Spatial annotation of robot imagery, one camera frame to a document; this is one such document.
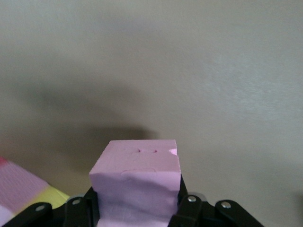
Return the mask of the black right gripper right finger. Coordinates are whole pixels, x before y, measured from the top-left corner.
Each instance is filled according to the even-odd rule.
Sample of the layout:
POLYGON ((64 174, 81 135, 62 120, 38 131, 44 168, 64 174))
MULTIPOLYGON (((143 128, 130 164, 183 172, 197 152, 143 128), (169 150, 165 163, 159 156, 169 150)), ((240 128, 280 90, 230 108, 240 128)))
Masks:
POLYGON ((261 227, 256 218, 232 200, 218 201, 214 206, 203 195, 190 194, 180 180, 178 210, 168 227, 261 227))

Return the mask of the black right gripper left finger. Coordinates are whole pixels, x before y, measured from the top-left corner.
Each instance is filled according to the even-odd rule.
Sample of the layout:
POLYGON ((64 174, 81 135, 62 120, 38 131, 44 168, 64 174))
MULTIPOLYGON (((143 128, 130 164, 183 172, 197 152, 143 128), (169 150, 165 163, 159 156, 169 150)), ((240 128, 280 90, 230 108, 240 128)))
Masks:
POLYGON ((28 206, 5 227, 96 227, 99 221, 97 193, 90 188, 84 196, 68 199, 53 209, 47 202, 28 206))

